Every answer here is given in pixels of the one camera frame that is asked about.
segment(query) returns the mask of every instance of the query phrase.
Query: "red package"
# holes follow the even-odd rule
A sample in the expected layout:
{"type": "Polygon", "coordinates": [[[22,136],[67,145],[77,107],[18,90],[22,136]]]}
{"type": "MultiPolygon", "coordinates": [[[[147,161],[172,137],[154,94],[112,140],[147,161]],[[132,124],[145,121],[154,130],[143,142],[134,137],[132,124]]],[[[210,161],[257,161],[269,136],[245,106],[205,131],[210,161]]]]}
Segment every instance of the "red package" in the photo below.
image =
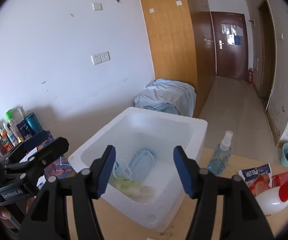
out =
{"type": "Polygon", "coordinates": [[[254,183],[249,187],[249,190],[252,192],[253,196],[256,197],[270,188],[267,179],[265,179],[263,175],[259,175],[254,183]]]}
{"type": "Polygon", "coordinates": [[[281,186],[286,181],[288,181],[288,171],[281,173],[281,174],[271,176],[271,178],[272,178],[272,182],[273,182],[273,187],[281,186]]]}

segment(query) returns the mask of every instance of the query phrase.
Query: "tiled floor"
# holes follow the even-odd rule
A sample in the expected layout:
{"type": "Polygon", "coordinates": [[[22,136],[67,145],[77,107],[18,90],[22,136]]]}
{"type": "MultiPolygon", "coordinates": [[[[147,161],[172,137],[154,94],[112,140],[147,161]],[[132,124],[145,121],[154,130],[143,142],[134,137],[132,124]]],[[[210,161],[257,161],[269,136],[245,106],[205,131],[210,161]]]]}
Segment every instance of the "tiled floor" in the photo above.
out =
{"type": "Polygon", "coordinates": [[[263,105],[246,82],[217,77],[199,118],[208,122],[204,147],[214,149],[231,130],[233,154],[280,165],[263,105]]]}

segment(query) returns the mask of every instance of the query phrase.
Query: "wooden wardrobe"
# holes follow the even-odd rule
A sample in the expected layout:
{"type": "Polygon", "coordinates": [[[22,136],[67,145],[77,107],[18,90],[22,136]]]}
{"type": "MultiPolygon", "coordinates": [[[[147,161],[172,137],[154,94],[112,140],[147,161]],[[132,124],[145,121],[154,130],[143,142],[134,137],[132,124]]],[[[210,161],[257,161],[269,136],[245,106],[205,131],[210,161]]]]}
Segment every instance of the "wooden wardrobe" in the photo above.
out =
{"type": "Polygon", "coordinates": [[[215,78],[213,27],[207,0],[141,0],[155,78],[192,85],[198,117],[215,78]]]}

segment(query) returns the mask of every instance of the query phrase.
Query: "human hand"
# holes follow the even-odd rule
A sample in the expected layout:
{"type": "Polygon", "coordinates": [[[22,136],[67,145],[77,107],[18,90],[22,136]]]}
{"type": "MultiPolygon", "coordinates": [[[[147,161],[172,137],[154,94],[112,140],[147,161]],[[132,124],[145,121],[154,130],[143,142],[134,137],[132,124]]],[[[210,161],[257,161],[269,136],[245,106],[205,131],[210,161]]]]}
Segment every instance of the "human hand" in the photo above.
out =
{"type": "MultiPolygon", "coordinates": [[[[35,198],[32,197],[26,201],[26,213],[28,212],[29,208],[31,207],[34,199],[35,198]]],[[[4,206],[0,206],[0,219],[3,222],[3,224],[9,228],[15,228],[14,225],[9,221],[10,218],[11,218],[11,214],[7,210],[7,208],[4,206]]]]}

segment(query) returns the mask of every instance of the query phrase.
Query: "blue liquid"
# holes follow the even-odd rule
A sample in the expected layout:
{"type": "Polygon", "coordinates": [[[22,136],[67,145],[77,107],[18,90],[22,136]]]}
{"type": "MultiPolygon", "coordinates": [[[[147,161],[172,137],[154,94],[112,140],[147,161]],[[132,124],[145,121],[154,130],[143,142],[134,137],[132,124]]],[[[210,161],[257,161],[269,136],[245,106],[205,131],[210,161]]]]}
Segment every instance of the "blue liquid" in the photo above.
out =
{"type": "Polygon", "coordinates": [[[224,172],[226,169],[229,157],[231,156],[231,148],[227,151],[221,150],[219,147],[220,144],[216,146],[216,149],[213,153],[211,160],[208,163],[208,170],[211,171],[215,175],[219,175],[224,172]]]}

